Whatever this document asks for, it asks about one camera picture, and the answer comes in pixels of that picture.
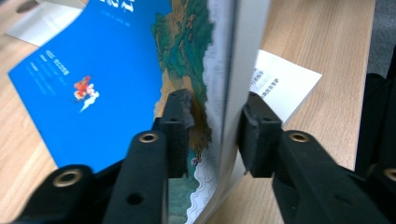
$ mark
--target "gray background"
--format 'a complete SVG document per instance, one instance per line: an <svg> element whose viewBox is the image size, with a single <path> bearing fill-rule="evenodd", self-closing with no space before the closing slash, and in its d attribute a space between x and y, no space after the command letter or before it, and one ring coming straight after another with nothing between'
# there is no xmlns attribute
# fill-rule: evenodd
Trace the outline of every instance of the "gray background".
<svg viewBox="0 0 396 224"><path fill-rule="evenodd" d="M396 0L376 0L367 73L387 75L396 44Z"/></svg>

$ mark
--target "printed illustration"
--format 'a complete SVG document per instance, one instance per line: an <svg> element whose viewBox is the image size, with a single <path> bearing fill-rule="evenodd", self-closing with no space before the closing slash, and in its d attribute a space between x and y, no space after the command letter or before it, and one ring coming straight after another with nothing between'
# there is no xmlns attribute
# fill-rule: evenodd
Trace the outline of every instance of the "printed illustration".
<svg viewBox="0 0 396 224"><path fill-rule="evenodd" d="M84 101L84 106L79 110L79 113L87 109L90 105L95 103L96 98L99 97L99 91L93 88L93 83L90 83L91 77L85 76L82 80L74 84L74 88L77 89L74 92L76 99L81 102Z"/></svg>
<svg viewBox="0 0 396 224"><path fill-rule="evenodd" d="M212 42L214 24L209 20L207 1L172 0L171 5L170 13L156 15L156 23L151 28L163 72L162 97L155 106L155 116L162 115L169 93L179 89L190 91L191 113L195 120L195 126L190 132L191 166L188 176L169 181L169 221L186 223L186 210L195 207L190 195L202 188L199 182L203 184L194 178L194 173L198 163L202 162L201 154L204 150L209 150L212 141L212 130L207 123L205 112L207 95L204 83L204 57Z"/></svg>

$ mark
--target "blue cover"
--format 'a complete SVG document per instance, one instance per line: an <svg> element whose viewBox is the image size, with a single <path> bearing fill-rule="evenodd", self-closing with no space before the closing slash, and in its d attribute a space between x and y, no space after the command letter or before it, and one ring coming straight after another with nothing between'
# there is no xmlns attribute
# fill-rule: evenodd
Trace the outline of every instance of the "blue cover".
<svg viewBox="0 0 396 224"><path fill-rule="evenodd" d="M156 13L171 10L169 1L107 2L91 0L9 72L60 167L86 164L98 172L121 160L133 136L151 128L161 97L151 26Z"/></svg>

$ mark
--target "white card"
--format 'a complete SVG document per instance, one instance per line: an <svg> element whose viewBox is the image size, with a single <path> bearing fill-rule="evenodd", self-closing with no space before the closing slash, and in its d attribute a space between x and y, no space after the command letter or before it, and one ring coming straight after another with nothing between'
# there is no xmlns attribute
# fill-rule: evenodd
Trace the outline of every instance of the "white card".
<svg viewBox="0 0 396 224"><path fill-rule="evenodd" d="M259 50L250 90L286 123L320 78L319 73Z"/></svg>

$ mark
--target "clamp jaw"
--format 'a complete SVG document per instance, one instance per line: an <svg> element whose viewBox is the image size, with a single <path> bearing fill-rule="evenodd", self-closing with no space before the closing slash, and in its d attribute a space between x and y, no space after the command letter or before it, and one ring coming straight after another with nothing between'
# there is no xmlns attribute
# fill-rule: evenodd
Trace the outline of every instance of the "clamp jaw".
<svg viewBox="0 0 396 224"><path fill-rule="evenodd" d="M187 170L192 125L187 90L170 94L163 117L137 134L123 161L93 174L84 165L54 171L15 223L166 223L167 180ZM281 120L251 93L239 150L254 177L273 178L285 223L396 222L396 170L378 165L367 179L337 165L310 134L284 132Z"/></svg>

